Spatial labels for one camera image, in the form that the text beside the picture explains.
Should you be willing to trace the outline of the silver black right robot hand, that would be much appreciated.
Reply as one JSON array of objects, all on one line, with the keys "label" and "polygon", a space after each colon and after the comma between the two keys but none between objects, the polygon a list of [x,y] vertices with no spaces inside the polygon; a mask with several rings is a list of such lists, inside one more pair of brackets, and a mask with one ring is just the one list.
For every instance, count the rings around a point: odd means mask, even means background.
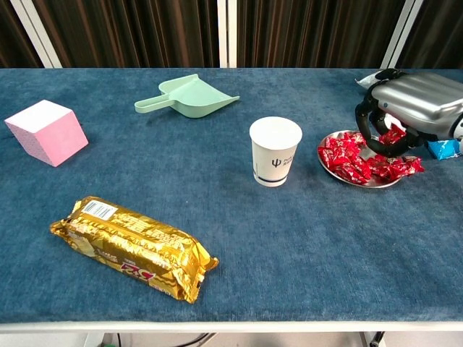
[{"label": "silver black right robot hand", "polygon": [[[373,152],[394,158],[424,141],[462,140],[462,83],[432,72],[384,69],[357,82],[367,92],[355,108],[358,129]],[[405,135],[392,145],[372,137],[388,132],[385,115],[401,122]]]}]

